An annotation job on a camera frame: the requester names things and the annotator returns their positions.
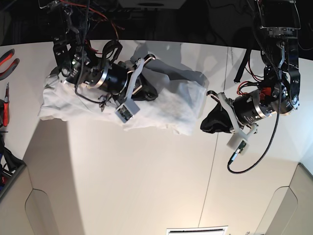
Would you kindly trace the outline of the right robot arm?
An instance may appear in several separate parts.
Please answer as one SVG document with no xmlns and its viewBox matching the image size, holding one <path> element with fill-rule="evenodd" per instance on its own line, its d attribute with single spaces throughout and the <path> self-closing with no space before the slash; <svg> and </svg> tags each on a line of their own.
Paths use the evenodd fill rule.
<svg viewBox="0 0 313 235">
<path fill-rule="evenodd" d="M 61 8 L 64 29 L 54 39 L 57 66 L 45 80 L 42 120 L 86 118 L 113 122 L 125 130 L 157 127 L 191 135 L 209 85 L 190 68 L 173 66 L 180 45 L 138 44 L 133 56 L 120 61 L 122 44 L 108 41 L 94 50 L 87 34 L 90 18 L 76 16 L 71 3 Z"/>
</svg>

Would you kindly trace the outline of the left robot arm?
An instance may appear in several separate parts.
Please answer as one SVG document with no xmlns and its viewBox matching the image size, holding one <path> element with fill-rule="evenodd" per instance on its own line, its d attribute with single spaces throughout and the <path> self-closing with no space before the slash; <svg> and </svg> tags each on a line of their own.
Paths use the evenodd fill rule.
<svg viewBox="0 0 313 235">
<path fill-rule="evenodd" d="M 201 130 L 238 133 L 272 114 L 287 115 L 299 106 L 300 72 L 297 33 L 301 29 L 299 12 L 294 0 L 256 0 L 254 2 L 252 41 L 237 71 L 234 82 L 236 99 L 224 93 L 208 91 L 217 105 L 201 123 Z M 241 81 L 255 44 L 265 65 L 263 75 L 254 81 Z"/>
</svg>

